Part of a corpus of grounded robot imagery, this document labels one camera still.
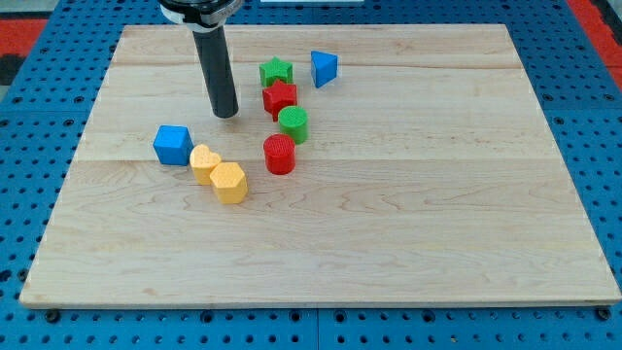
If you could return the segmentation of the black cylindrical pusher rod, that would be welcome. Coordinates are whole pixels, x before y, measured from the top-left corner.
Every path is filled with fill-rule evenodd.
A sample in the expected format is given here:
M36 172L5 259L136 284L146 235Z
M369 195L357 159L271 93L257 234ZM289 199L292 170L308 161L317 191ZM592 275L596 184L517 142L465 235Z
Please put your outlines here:
M193 40L214 115L221 119L235 116L239 106L224 28L194 32Z

